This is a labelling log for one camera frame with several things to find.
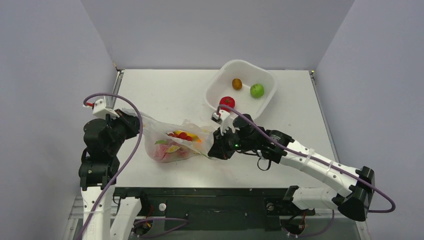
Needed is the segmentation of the clear plastic bag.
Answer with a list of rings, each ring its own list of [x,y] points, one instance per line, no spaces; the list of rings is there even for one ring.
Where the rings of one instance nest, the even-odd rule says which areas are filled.
[[[142,135],[145,151],[151,159],[159,163],[169,163],[195,156],[207,157],[213,145],[213,127],[198,126],[189,120],[184,120],[182,124],[177,125],[158,121],[145,113],[140,115],[143,122]],[[174,131],[195,134],[201,142],[168,136],[168,133]]]

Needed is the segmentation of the red fake grape bunch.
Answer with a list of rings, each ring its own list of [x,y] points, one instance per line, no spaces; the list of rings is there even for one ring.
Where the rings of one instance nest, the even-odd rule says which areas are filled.
[[[185,131],[173,131],[173,132],[169,132],[167,135],[169,137],[178,138],[178,139],[186,140],[189,142],[193,141],[193,137]]]

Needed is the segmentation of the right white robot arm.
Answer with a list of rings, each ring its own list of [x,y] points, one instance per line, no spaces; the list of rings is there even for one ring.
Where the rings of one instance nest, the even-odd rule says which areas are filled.
[[[211,119],[219,128],[213,132],[213,145],[208,156],[228,160],[236,152],[253,152],[268,164],[281,164],[303,172],[326,186],[291,186],[282,199],[283,209],[294,214],[298,210],[338,210],[345,217],[366,220],[374,195],[375,172],[363,166],[358,169],[332,161],[291,136],[261,126],[253,126],[248,114],[231,120],[228,112],[214,112]]]

